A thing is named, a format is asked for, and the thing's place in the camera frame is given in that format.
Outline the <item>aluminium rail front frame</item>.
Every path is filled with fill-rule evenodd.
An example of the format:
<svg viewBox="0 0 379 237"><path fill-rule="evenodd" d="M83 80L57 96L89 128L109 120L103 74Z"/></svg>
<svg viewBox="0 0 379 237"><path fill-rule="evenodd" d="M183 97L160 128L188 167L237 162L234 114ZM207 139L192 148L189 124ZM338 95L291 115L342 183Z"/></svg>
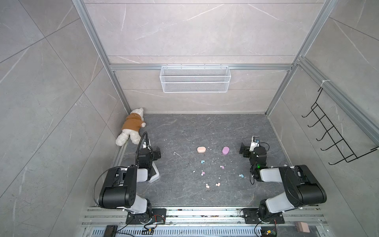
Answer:
<svg viewBox="0 0 379 237"><path fill-rule="evenodd" d="M166 208L165 223L126 224L128 213L90 207L85 211L76 237L331 237L329 225L318 206L282 213L284 224L246 224L239 212L255 206L198 206ZM298 232L305 222L310 233Z"/></svg>

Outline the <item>purple earbud charging case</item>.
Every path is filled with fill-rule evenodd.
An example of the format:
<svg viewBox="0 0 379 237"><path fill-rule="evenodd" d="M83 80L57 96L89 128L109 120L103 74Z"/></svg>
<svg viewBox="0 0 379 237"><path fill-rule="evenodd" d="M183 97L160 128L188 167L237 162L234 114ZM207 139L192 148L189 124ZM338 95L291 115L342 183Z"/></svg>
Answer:
<svg viewBox="0 0 379 237"><path fill-rule="evenodd" d="M222 149L222 154L223 155L227 155L228 153L230 152L230 148L225 146L223 149Z"/></svg>

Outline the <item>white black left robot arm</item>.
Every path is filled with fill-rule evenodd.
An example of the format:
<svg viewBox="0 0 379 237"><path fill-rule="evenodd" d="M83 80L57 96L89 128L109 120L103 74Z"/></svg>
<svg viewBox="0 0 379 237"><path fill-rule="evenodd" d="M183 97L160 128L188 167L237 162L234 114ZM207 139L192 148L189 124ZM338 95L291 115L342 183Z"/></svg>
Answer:
<svg viewBox="0 0 379 237"><path fill-rule="evenodd" d="M153 183L160 178L155 164L160 158L160 148L152 148L145 131L137 146L134 165L115 166L99 176L92 190L95 204L103 209L123 209L139 217L151 218L152 204L137 195L137 183Z"/></svg>

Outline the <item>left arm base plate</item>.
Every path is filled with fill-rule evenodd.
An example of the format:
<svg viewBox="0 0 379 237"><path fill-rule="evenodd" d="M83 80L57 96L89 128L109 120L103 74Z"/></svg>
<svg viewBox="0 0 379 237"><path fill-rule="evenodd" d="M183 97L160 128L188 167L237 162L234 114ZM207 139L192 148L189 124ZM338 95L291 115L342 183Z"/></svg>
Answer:
<svg viewBox="0 0 379 237"><path fill-rule="evenodd" d="M146 224L153 224L155 225L156 222L165 223L167 209L166 208L153 208L148 209L143 214L132 214L128 213L126 218L126 224L131 225L146 225Z"/></svg>

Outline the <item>pink earbud charging case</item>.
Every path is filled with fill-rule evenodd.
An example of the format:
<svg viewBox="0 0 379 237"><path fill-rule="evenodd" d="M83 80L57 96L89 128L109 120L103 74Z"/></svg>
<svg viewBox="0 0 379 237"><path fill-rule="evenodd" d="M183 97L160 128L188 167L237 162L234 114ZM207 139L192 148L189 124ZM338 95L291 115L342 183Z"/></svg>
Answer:
<svg viewBox="0 0 379 237"><path fill-rule="evenodd" d="M199 154L203 154L203 153L205 153L205 152L206 152L206 147L204 147L204 146L198 147L198 148L197 148L197 152L198 152Z"/></svg>

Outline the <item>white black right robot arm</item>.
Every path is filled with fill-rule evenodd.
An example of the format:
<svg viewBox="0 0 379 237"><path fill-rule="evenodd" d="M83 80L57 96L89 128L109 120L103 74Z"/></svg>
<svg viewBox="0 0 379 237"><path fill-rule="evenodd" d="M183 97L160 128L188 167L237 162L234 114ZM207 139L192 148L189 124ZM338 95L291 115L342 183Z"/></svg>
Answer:
<svg viewBox="0 0 379 237"><path fill-rule="evenodd" d="M296 208L325 203L327 194L306 165L268 167L267 149L259 142L240 146L239 153L250 162L251 184L256 182L281 183L284 192L264 199L257 211L259 220L269 221L282 212Z"/></svg>

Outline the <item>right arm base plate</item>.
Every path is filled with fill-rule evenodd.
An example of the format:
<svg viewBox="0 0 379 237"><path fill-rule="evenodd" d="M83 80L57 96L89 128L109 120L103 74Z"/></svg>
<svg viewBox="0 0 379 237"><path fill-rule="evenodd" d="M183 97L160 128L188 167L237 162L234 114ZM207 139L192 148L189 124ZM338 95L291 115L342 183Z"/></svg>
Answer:
<svg viewBox="0 0 379 237"><path fill-rule="evenodd" d="M284 224L284 217L282 213L265 213L259 211L258 208L243 208L239 212L240 217L242 217L246 224Z"/></svg>

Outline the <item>pink eraser block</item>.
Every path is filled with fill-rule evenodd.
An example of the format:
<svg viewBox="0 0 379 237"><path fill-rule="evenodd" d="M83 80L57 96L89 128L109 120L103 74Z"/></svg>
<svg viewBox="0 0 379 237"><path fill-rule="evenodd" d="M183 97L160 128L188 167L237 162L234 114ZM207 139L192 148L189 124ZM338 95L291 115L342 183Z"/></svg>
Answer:
<svg viewBox="0 0 379 237"><path fill-rule="evenodd" d="M300 233L310 233L309 225L305 222L296 222L295 226Z"/></svg>

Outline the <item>white teddy bear brown hoodie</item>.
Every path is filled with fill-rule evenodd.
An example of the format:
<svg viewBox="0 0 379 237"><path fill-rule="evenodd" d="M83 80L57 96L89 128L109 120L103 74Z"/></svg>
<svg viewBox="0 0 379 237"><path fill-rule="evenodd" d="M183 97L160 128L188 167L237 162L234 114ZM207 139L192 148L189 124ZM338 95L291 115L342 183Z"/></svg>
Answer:
<svg viewBox="0 0 379 237"><path fill-rule="evenodd" d="M125 119L121 128L121 134L115 141L116 145L122 147L128 140L130 140L132 144L138 145L141 140L139 130L146 125L144 109L138 108L133 110Z"/></svg>

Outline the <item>white digital scale device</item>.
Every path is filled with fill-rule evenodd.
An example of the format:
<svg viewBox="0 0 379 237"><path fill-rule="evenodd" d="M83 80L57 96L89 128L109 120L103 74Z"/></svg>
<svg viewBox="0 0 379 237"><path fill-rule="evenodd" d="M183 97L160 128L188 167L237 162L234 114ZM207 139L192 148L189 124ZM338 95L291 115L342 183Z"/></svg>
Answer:
<svg viewBox="0 0 379 237"><path fill-rule="evenodd" d="M155 162L152 163L152 168L150 170L150 179L148 180L149 183L154 183L158 179L160 179L160 173L158 171L158 168L155 164Z"/></svg>

